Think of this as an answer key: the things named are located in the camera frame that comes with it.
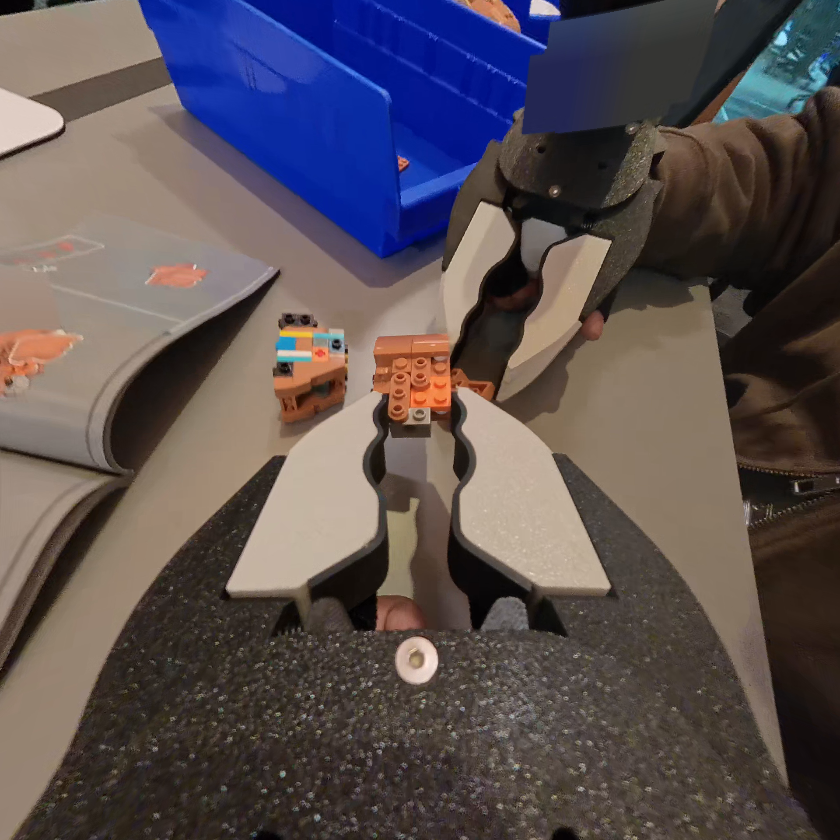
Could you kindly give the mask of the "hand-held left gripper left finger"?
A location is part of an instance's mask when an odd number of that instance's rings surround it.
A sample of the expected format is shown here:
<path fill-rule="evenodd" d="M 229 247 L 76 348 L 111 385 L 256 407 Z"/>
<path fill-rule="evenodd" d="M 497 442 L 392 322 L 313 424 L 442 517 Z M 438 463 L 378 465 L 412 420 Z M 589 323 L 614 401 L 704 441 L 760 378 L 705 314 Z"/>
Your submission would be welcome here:
<path fill-rule="evenodd" d="M 341 563 L 386 535 L 364 466 L 382 397 L 368 393 L 292 446 L 227 580 L 230 598 L 317 601 L 338 583 Z"/>

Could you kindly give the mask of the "brown brick assembly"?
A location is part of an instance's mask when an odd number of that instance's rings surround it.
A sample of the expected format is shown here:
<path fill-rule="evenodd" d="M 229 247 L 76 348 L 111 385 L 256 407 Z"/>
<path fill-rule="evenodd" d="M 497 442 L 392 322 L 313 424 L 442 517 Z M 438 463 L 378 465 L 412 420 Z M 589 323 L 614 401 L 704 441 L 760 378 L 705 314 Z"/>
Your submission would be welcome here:
<path fill-rule="evenodd" d="M 454 386 L 446 334 L 381 336 L 373 356 L 373 389 L 388 398 L 392 437 L 429 438 L 435 423 L 449 420 Z"/>

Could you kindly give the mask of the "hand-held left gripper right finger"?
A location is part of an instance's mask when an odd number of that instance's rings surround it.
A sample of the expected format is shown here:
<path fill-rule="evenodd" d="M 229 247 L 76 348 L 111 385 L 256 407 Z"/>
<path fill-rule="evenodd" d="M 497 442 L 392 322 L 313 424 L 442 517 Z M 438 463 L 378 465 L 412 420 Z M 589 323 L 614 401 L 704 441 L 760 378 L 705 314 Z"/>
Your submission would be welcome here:
<path fill-rule="evenodd" d="M 611 583 L 553 452 L 517 418 L 466 388 L 452 405 L 458 485 L 449 555 L 462 592 L 604 596 Z"/>

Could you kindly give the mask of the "large blue storage bin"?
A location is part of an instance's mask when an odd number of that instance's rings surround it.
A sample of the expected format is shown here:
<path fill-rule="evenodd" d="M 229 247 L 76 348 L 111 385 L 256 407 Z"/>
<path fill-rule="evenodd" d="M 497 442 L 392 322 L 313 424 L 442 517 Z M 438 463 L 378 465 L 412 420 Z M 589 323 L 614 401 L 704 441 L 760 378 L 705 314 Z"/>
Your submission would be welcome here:
<path fill-rule="evenodd" d="M 380 257 L 446 229 L 544 51 L 456 2 L 140 5 L 183 107 Z"/>

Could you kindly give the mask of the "person's right forearm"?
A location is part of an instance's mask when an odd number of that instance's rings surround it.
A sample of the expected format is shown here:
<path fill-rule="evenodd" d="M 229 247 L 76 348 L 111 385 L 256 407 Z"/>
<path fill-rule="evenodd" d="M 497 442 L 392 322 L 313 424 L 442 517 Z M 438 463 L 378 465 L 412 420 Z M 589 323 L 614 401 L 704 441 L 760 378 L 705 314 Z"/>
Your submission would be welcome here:
<path fill-rule="evenodd" d="M 801 112 L 662 132 L 654 220 L 638 264 L 774 298 L 838 298 L 839 92 Z"/>

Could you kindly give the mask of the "small brown brick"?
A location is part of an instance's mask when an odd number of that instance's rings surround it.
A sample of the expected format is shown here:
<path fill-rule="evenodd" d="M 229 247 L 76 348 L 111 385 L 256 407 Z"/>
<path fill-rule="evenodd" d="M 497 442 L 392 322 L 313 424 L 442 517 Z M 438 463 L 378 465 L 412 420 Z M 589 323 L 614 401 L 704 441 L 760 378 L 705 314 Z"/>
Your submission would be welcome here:
<path fill-rule="evenodd" d="M 495 398 L 496 387 L 492 381 L 470 379 L 461 369 L 451 370 L 450 381 L 453 392 L 459 390 L 470 391 L 489 402 L 492 402 Z"/>

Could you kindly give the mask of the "person's left hand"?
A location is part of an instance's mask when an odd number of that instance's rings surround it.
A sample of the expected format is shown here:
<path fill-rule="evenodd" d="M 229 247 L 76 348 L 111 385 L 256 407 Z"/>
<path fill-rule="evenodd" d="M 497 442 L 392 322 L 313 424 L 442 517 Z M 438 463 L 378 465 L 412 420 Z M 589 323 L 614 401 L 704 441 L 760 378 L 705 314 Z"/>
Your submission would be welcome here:
<path fill-rule="evenodd" d="M 403 595 L 379 595 L 376 598 L 375 630 L 405 632 L 428 627 L 421 607 Z"/>

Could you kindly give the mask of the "brown toy figure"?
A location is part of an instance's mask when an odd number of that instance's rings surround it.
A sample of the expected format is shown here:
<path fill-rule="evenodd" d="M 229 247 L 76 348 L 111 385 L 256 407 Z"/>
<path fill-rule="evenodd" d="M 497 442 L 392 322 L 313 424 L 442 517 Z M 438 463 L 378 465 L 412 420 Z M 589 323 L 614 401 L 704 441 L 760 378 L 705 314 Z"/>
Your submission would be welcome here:
<path fill-rule="evenodd" d="M 456 3 L 513 32 L 520 34 L 522 31 L 516 15 L 503 1 L 465 0 Z"/>

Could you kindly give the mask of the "white flat device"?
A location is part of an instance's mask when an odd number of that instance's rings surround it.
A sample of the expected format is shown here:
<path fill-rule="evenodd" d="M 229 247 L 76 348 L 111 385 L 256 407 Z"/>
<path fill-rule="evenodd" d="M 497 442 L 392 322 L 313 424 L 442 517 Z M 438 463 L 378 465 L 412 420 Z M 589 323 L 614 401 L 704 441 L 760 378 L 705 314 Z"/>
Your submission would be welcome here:
<path fill-rule="evenodd" d="M 57 110 L 1 89 L 1 159 L 53 140 L 65 128 Z"/>

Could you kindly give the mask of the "multicoloured brick model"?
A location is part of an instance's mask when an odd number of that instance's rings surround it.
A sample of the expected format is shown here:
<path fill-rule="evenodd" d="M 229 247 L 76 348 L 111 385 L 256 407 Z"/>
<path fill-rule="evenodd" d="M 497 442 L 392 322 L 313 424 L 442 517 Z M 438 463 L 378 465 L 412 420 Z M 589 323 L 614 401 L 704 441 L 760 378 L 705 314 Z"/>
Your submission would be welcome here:
<path fill-rule="evenodd" d="M 304 422 L 343 404 L 349 371 L 343 329 L 321 325 L 310 313 L 284 311 L 275 351 L 272 378 L 283 424 Z"/>

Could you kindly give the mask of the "grey instruction booklet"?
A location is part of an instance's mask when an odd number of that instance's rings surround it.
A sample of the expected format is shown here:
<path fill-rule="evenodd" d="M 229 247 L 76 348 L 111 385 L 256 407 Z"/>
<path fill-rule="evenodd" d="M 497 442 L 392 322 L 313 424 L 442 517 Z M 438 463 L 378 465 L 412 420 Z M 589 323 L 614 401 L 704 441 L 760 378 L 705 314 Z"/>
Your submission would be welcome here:
<path fill-rule="evenodd" d="M 58 556 L 131 468 L 112 422 L 163 351 L 279 270 L 120 217 L 2 248 L 1 662 Z"/>

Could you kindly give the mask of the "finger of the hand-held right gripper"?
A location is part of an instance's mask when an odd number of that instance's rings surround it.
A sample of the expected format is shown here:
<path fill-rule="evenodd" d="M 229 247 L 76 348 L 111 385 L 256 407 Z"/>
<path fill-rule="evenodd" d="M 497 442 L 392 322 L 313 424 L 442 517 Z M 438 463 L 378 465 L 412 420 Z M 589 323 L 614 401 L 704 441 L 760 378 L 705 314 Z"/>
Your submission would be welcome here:
<path fill-rule="evenodd" d="M 552 245 L 540 267 L 540 297 L 528 310 L 521 339 L 497 389 L 505 402 L 533 383 L 579 332 L 584 305 L 612 242 L 591 234 Z"/>
<path fill-rule="evenodd" d="M 522 325 L 522 302 L 503 297 L 487 275 L 519 257 L 518 235 L 505 211 L 478 204 L 440 282 L 440 325 L 461 370 L 503 370 Z"/>

